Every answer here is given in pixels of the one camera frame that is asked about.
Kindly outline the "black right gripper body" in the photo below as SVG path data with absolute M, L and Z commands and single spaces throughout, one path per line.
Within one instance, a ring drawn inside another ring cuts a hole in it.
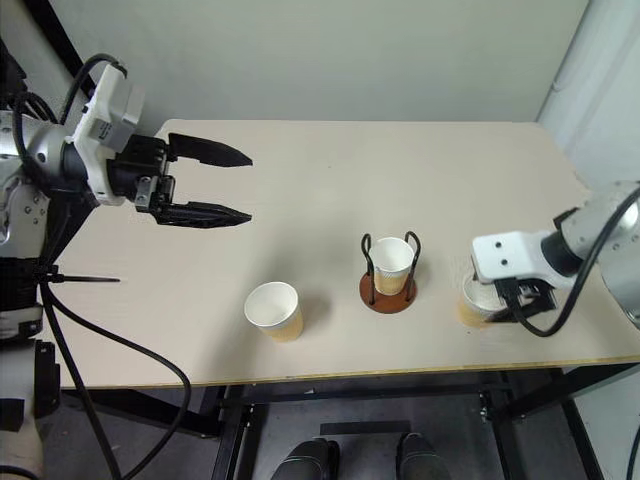
M 523 315 L 538 315 L 557 308 L 554 288 L 544 280 L 517 280 L 517 299 Z

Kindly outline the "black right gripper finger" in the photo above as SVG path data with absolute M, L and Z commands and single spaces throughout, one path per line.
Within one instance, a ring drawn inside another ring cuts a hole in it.
M 496 280 L 494 287 L 504 307 L 491 315 L 491 321 L 521 321 L 522 307 L 519 300 L 519 285 L 515 278 Z

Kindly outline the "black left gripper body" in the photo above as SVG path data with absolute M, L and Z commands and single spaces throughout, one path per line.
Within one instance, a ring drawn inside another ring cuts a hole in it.
M 160 215 L 172 204 L 175 178 L 169 174 L 169 164 L 175 160 L 164 140 L 132 135 L 124 150 L 107 161 L 111 190 L 137 211 Z

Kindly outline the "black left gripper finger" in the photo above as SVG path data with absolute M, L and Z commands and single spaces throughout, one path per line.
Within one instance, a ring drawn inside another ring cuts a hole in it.
M 252 216 L 229 207 L 202 202 L 174 204 L 157 201 L 153 216 L 159 225 L 176 227 L 232 227 L 252 220 Z
M 169 146 L 175 157 L 184 157 L 221 168 L 251 166 L 252 159 L 224 143 L 178 133 L 168 135 Z

